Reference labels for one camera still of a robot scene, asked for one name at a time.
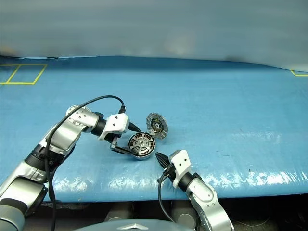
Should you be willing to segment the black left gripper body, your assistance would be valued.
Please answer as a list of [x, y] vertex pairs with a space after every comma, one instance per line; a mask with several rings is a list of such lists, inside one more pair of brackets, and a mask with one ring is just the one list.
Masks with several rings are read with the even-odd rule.
[[119, 152], [118, 146], [117, 146], [117, 139], [120, 138], [120, 134], [114, 134], [114, 133], [108, 133], [105, 136], [105, 140], [110, 143], [110, 149], [114, 152]]

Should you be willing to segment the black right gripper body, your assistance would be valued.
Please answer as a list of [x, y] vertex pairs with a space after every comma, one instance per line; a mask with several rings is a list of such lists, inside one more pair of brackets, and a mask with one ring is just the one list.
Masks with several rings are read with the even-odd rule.
[[163, 171], [163, 180], [169, 178], [171, 182], [174, 181], [174, 179], [176, 178], [176, 173], [175, 173], [175, 166], [174, 164], [170, 164], [168, 165], [164, 171]]

